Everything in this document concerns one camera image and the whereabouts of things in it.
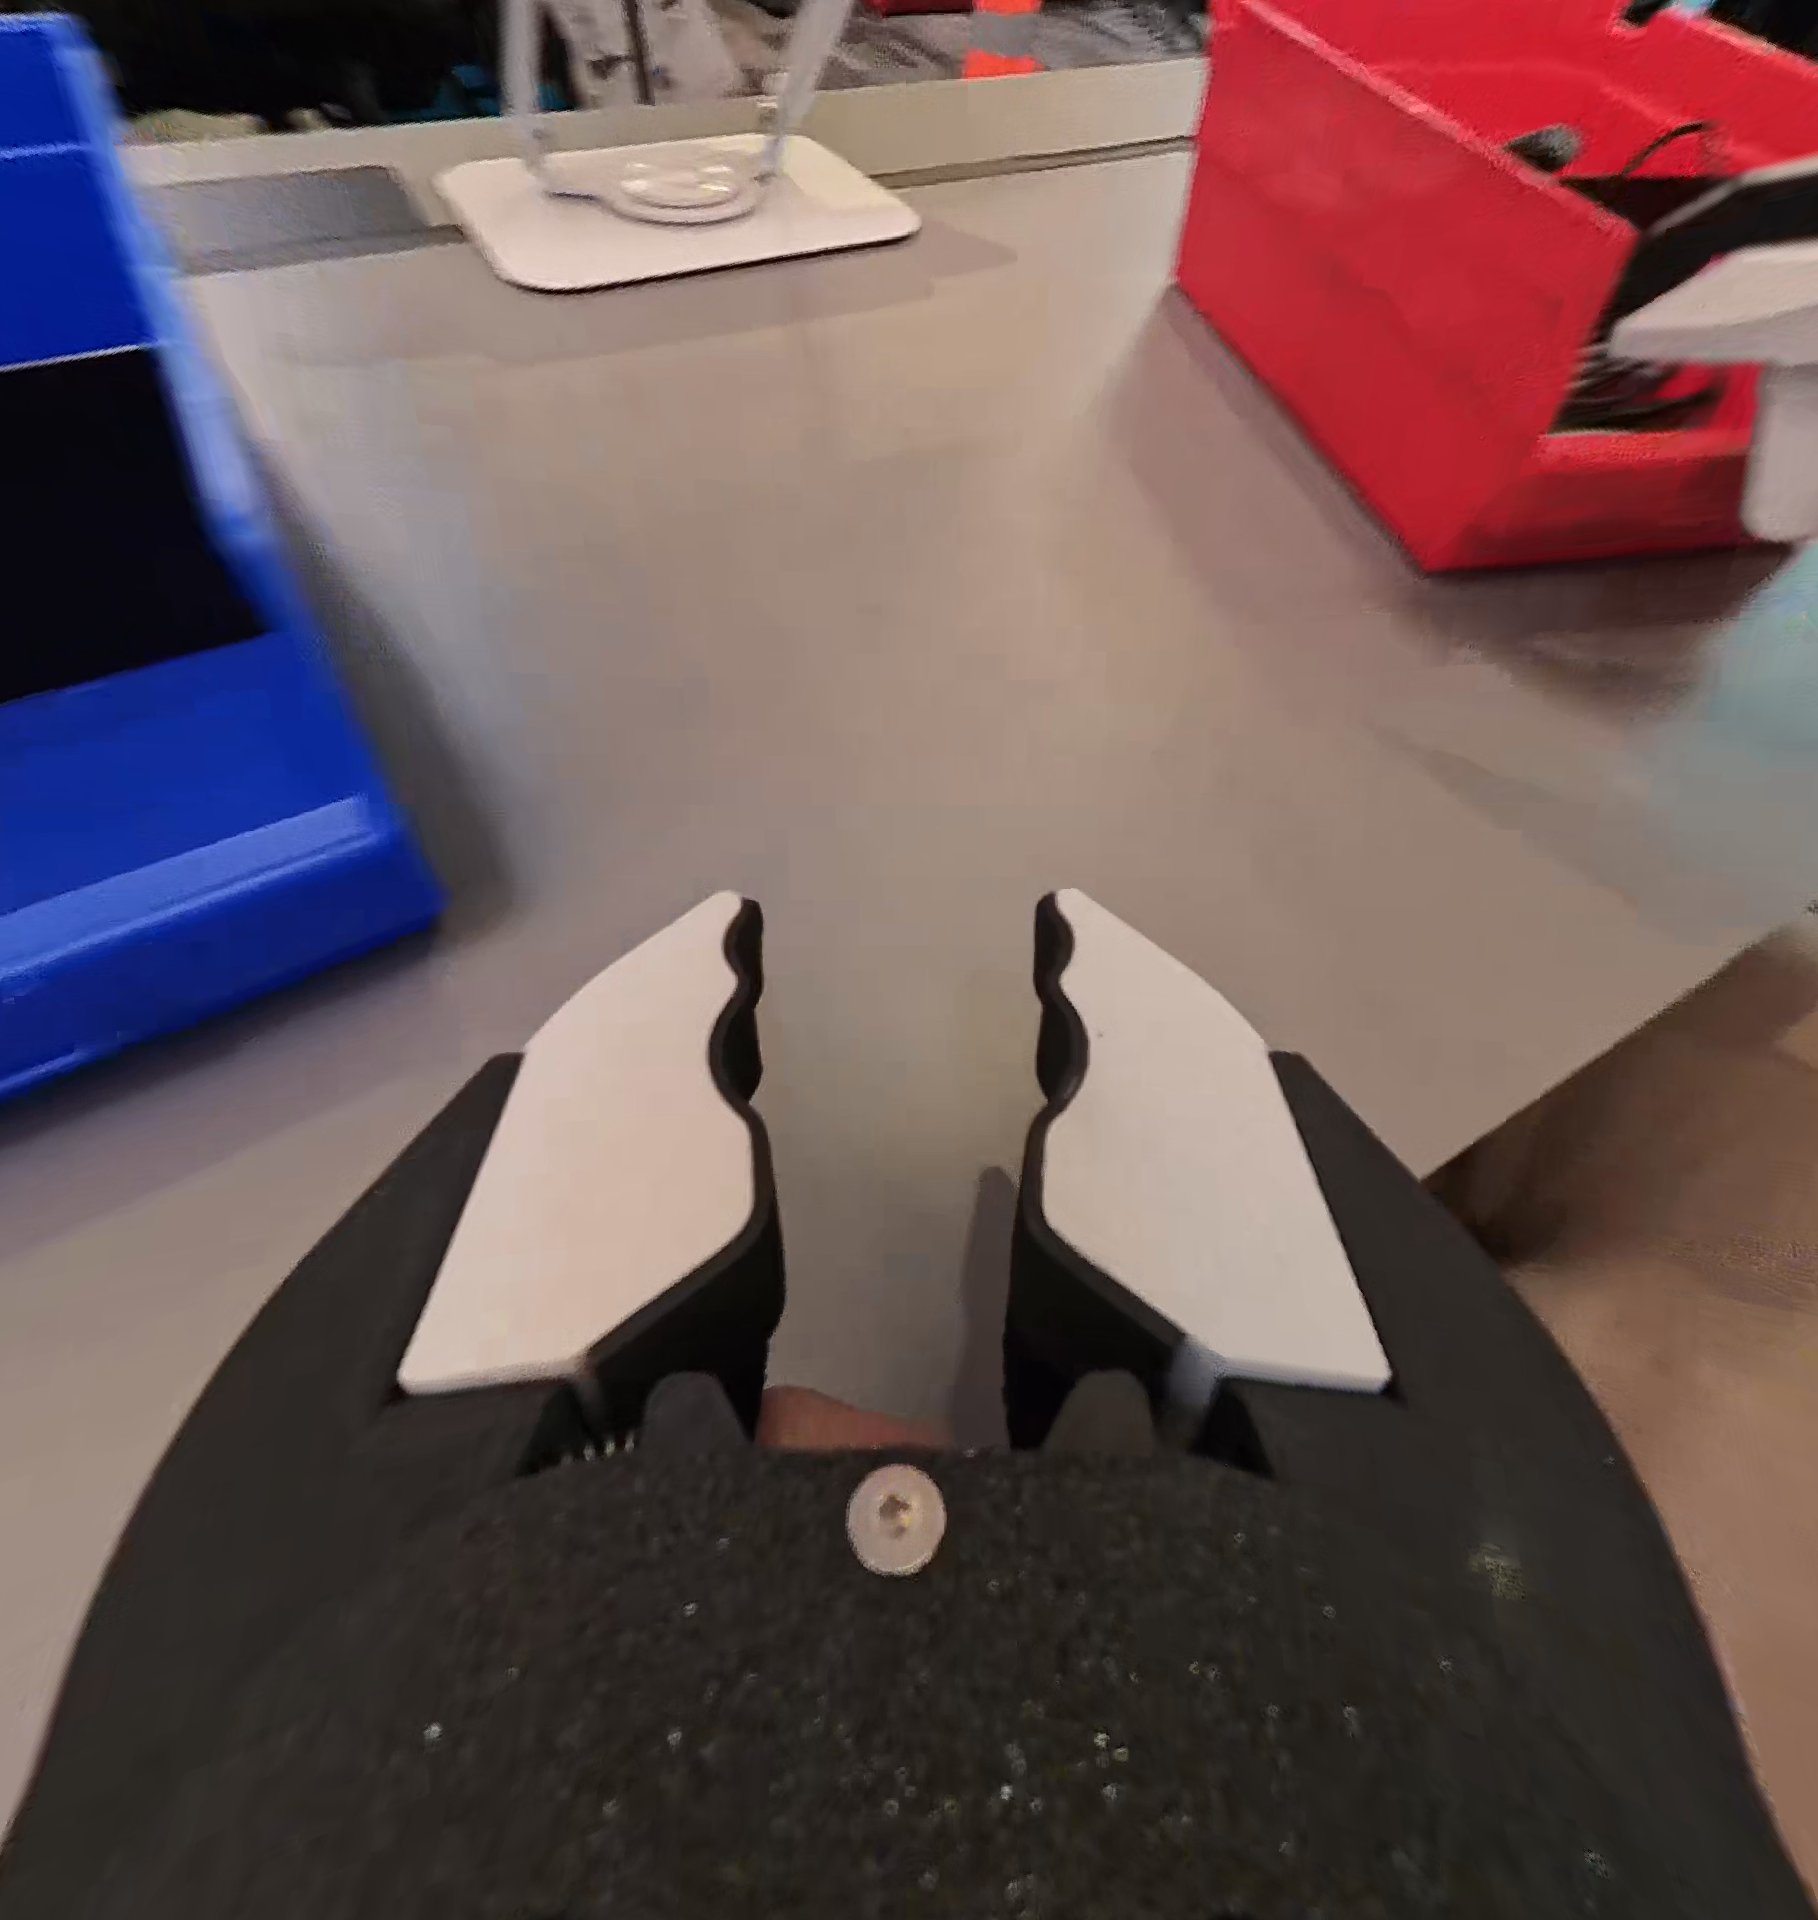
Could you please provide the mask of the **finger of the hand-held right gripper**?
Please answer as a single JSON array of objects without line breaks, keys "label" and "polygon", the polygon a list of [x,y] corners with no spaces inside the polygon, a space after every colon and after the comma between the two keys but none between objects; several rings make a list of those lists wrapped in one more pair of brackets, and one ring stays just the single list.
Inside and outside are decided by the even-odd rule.
[{"label": "finger of the hand-held right gripper", "polygon": [[1753,366],[1740,523],[1763,542],[1818,539],[1818,248],[1746,248],[1630,313],[1619,359]]},{"label": "finger of the hand-held right gripper", "polygon": [[1642,232],[1639,284],[1684,284],[1729,254],[1818,242],[1818,156],[1717,182]]}]

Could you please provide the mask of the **black bin divider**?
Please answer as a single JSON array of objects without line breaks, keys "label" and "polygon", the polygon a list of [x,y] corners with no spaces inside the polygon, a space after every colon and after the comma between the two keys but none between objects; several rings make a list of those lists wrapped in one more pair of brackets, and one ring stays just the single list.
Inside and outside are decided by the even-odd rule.
[{"label": "black bin divider", "polygon": [[158,354],[0,368],[0,707],[265,632]]}]

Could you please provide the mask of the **beige trousers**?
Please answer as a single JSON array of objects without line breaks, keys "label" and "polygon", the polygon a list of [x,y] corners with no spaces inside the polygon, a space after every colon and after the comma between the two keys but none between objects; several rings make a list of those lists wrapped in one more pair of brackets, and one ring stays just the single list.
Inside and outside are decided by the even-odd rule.
[{"label": "beige trousers", "polygon": [[1818,1903],[1818,915],[1429,1188],[1626,1440]]}]

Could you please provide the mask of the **blue plastic bin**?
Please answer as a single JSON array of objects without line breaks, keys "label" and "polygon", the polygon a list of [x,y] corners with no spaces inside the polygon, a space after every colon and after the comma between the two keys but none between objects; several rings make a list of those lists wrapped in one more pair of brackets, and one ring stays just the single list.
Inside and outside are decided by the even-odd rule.
[{"label": "blue plastic bin", "polygon": [[0,707],[0,1104],[429,931],[81,28],[0,16],[0,368],[154,351],[261,637]]}]

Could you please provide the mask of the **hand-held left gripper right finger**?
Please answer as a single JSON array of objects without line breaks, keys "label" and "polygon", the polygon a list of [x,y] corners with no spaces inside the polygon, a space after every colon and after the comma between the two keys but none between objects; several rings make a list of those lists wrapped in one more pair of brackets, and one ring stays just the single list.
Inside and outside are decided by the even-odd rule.
[{"label": "hand-held left gripper right finger", "polygon": [[1036,905],[1036,1077],[1007,1342],[1059,1382],[1376,1396],[1373,1311],[1256,1026],[1093,896]]}]

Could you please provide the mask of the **grey desk flap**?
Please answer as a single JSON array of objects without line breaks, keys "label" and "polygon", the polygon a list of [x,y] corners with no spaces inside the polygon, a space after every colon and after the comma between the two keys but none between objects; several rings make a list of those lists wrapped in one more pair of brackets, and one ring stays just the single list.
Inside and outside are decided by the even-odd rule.
[{"label": "grey desk flap", "polygon": [[187,277],[367,258],[441,231],[380,165],[143,186],[139,198]]}]

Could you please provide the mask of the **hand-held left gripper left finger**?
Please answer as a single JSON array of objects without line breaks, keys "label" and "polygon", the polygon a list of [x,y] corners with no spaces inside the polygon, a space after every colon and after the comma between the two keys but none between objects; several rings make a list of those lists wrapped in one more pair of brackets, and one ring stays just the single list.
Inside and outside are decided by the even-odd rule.
[{"label": "hand-held left gripper left finger", "polygon": [[711,895],[561,1001],[509,1095],[399,1364],[406,1396],[646,1396],[672,1319],[755,1247],[760,912]]}]

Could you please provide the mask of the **red plastic bin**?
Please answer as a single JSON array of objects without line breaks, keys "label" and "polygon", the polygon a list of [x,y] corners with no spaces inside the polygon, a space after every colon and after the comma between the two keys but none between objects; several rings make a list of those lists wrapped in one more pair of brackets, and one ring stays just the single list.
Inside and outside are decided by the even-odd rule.
[{"label": "red plastic bin", "polygon": [[[1175,282],[1424,572],[1755,546],[1753,366],[1668,426],[1555,426],[1656,221],[1818,156],[1818,66],[1626,5],[1214,5]],[[1580,186],[1502,154],[1715,121],[1693,179]]]}]

